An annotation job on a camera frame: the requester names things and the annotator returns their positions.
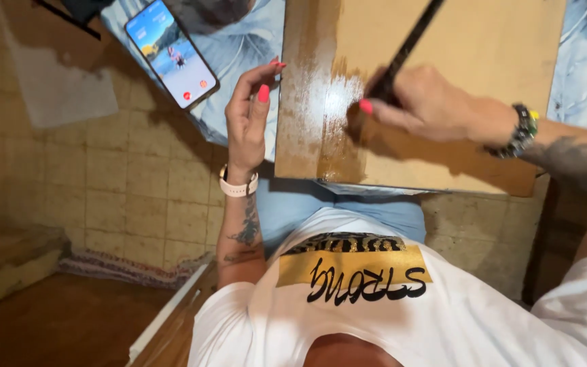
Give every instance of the paintbrush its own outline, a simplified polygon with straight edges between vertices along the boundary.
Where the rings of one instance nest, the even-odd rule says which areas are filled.
[[[423,36],[425,29],[427,29],[427,26],[432,21],[441,5],[443,5],[443,0],[431,0],[429,2],[423,15],[421,15],[420,19],[416,21],[411,33],[409,33],[407,39],[404,40],[403,45],[393,58],[393,61],[379,80],[373,85],[366,98],[377,98],[388,104],[398,104],[398,99],[393,94],[393,80],[395,79],[395,75],[403,67],[407,57],[412,53],[413,48],[418,43],[420,37]]]

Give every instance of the bracelet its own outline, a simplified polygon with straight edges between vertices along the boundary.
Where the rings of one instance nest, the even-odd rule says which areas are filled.
[[[519,157],[528,147],[534,143],[536,133],[538,133],[538,120],[540,116],[537,112],[528,110],[522,103],[513,105],[518,113],[518,125],[513,131],[509,144],[499,149],[484,147],[484,150],[495,158],[507,159]]]

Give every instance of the leg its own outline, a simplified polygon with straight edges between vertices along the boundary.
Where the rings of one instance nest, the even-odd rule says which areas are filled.
[[[414,195],[391,198],[339,195],[335,208],[367,215],[399,231],[404,237],[425,243],[425,216]]]
[[[313,181],[273,177],[273,163],[260,166],[257,186],[257,214],[267,258],[284,238],[313,213],[331,207],[334,194]]]

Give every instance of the woman's right hand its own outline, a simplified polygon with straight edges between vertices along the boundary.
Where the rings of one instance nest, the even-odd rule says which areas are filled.
[[[429,140],[469,139],[487,146],[504,146],[518,123],[513,107],[474,97],[450,84],[431,66],[398,72],[393,92],[402,107],[379,99],[362,99],[359,107],[381,123]]]

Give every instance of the phone screen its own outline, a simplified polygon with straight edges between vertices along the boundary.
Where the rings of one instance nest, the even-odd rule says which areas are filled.
[[[216,86],[216,79],[162,0],[126,24],[126,31],[181,108]]]

